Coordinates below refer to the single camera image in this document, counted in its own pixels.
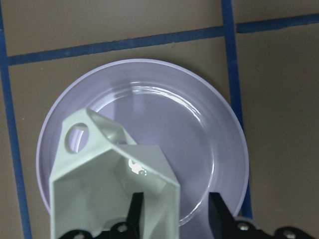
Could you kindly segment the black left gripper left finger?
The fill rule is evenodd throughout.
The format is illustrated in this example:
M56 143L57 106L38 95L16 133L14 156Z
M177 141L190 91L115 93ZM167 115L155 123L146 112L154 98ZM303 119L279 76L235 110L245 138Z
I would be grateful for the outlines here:
M141 229L140 221L142 215L142 208L144 203L144 193L138 192L132 195L129 211L126 218L126 238L127 239L140 239Z

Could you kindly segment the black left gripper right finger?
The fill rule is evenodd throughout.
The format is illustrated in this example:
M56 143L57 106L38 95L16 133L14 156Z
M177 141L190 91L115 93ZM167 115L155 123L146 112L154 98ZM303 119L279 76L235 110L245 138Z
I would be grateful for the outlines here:
M236 239L235 220L221 195L210 192L208 197L208 220L215 239Z

